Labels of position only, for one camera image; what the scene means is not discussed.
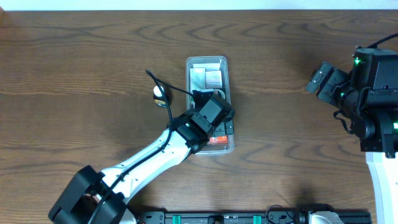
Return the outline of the red medicine box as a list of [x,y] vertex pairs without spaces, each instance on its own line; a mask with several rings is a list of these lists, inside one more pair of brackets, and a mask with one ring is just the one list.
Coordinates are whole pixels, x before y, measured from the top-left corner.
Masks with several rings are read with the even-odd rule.
[[227,136],[215,136],[211,137],[209,140],[209,145],[220,145],[220,144],[227,144],[228,137]]

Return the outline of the blue tall box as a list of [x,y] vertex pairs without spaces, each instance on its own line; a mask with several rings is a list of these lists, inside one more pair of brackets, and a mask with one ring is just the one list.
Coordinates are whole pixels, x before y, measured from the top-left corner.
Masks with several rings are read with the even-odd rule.
[[205,72],[205,86],[206,88],[222,88],[222,73],[221,71]]

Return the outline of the clear plastic container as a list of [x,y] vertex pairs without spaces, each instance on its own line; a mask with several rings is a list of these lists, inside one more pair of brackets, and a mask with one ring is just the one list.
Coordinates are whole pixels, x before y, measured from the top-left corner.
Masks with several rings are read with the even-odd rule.
[[[223,87],[217,88],[224,91],[226,94],[226,101],[231,103],[231,91],[229,87],[229,73],[228,63],[224,56],[200,56],[190,57],[186,60],[186,90],[190,92],[190,69],[191,68],[205,68],[205,72],[209,71],[221,71]],[[206,88],[202,90],[214,91],[215,88]],[[221,156],[228,154],[234,150],[234,133],[227,135],[228,143],[220,145],[209,145],[207,144],[200,152],[198,156]]]

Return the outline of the white green medicine box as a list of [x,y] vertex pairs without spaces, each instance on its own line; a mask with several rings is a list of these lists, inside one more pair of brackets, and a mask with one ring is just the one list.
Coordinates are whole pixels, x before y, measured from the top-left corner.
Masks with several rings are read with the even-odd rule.
[[190,92],[205,89],[205,68],[190,69]]

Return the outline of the dark bottle white cap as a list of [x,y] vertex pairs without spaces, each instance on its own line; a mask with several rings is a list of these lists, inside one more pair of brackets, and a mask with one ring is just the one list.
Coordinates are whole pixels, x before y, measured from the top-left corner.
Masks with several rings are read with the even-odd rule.
[[166,105],[165,100],[167,100],[169,102],[169,105],[171,105],[172,98],[171,98],[170,92],[167,88],[164,88],[163,86],[160,86],[160,87],[161,87],[162,91],[164,92],[164,95],[160,91],[160,88],[158,86],[155,86],[153,88],[153,92],[154,92],[153,100],[157,106],[166,108],[167,105]]

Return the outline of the green round-logo box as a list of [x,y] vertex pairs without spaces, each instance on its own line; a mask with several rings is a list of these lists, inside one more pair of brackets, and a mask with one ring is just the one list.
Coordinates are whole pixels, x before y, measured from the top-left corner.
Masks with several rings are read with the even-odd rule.
[[226,94],[225,94],[224,91],[221,90],[221,89],[216,89],[216,88],[215,88],[215,89],[214,89],[214,94],[216,94],[216,95],[222,97],[224,100],[226,99]]

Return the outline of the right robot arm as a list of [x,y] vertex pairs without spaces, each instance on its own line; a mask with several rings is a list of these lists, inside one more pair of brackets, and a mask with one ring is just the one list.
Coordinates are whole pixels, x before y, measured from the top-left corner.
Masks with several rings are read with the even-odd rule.
[[333,116],[366,154],[378,223],[397,223],[397,60],[358,58],[346,73],[323,62],[305,88],[334,106]]

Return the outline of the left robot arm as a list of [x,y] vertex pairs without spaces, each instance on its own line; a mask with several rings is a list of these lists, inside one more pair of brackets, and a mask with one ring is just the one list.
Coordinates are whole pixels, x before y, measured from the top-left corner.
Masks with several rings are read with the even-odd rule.
[[130,199],[167,169],[207,145],[216,128],[234,110],[205,106],[174,118],[149,146],[127,160],[97,172],[80,169],[50,209],[53,223],[135,223],[127,210]]

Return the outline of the black mounting rail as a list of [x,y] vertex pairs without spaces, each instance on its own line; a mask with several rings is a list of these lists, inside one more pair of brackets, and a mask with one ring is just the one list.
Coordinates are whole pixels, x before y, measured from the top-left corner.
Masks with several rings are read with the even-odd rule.
[[335,210],[324,203],[285,208],[272,205],[254,212],[167,212],[145,211],[137,216],[138,224],[310,224],[347,223],[372,224],[365,210]]

